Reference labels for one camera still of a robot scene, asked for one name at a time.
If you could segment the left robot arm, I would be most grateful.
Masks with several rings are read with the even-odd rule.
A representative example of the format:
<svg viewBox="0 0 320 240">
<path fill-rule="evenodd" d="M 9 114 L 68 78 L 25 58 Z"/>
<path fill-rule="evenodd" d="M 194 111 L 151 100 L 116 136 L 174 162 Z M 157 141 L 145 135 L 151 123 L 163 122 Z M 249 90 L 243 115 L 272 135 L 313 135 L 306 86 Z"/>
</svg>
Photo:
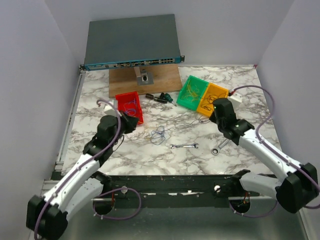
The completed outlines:
<svg viewBox="0 0 320 240">
<path fill-rule="evenodd" d="M 111 178 L 99 168 L 112 155 L 113 147 L 125 134 L 132 133 L 139 119 L 118 113 L 100 119 L 97 132 L 84 146 L 71 170 L 43 196 L 34 195 L 27 204 L 26 227 L 36 240 L 58 240 L 69 220 L 96 197 L 113 196 Z"/>
</svg>

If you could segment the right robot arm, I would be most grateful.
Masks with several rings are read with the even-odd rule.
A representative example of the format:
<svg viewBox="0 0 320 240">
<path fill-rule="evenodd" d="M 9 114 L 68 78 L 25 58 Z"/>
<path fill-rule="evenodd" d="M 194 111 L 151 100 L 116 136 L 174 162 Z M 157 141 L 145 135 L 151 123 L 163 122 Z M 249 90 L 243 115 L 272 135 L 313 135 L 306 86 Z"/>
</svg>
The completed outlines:
<svg viewBox="0 0 320 240">
<path fill-rule="evenodd" d="M 263 138 L 251 123 L 238 119 L 228 98 L 214 100 L 213 108 L 210 120 L 217 124 L 223 136 L 252 153 L 275 175 L 272 178 L 242 170 L 230 183 L 234 195 L 257 192 L 273 198 L 292 214 L 319 196 L 317 169 L 312 164 L 301 164 L 284 154 Z"/>
</svg>

